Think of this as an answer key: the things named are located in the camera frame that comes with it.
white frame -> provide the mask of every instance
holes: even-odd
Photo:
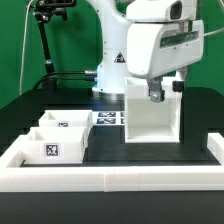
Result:
[[[23,153],[16,142],[0,158],[0,192],[224,190],[224,138],[218,133],[208,135],[218,166],[19,168]]]

small white box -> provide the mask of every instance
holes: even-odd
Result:
[[[46,110],[39,119],[40,127],[93,127],[91,110]]]
[[[87,130],[78,128],[31,128],[23,138],[25,164],[82,163]]]
[[[163,78],[165,101],[153,103],[146,80],[125,79],[125,141],[179,142],[181,93],[172,91],[173,77]]]

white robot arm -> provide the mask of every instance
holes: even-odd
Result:
[[[153,102],[164,100],[163,75],[176,70],[184,81],[187,66],[202,58],[204,28],[195,21],[196,5],[197,0],[136,0],[127,8],[127,19],[135,22],[127,36],[128,70],[147,80]]]

black stand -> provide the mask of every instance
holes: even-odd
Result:
[[[34,16],[38,22],[38,27],[40,31],[41,41],[45,56],[45,68],[47,74],[55,72],[54,64],[50,56],[50,50],[48,47],[47,35],[45,32],[45,23],[49,23],[53,15],[62,16],[62,19],[66,21],[68,19],[66,7],[76,6],[76,0],[53,0],[53,1],[43,1],[39,0],[33,8],[35,8]],[[56,90],[57,89],[57,79],[49,78],[43,80],[42,88],[44,90]]]

black cable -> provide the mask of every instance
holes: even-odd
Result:
[[[67,79],[67,78],[42,78],[40,79],[34,86],[33,90],[37,90],[38,86],[46,80],[54,79],[54,80],[66,80],[66,81],[89,81],[89,82],[95,82],[95,77],[87,77],[87,78],[80,78],[80,79]]]
[[[61,72],[50,72],[44,75],[41,79],[51,77],[54,75],[85,75],[85,71],[61,71]]]

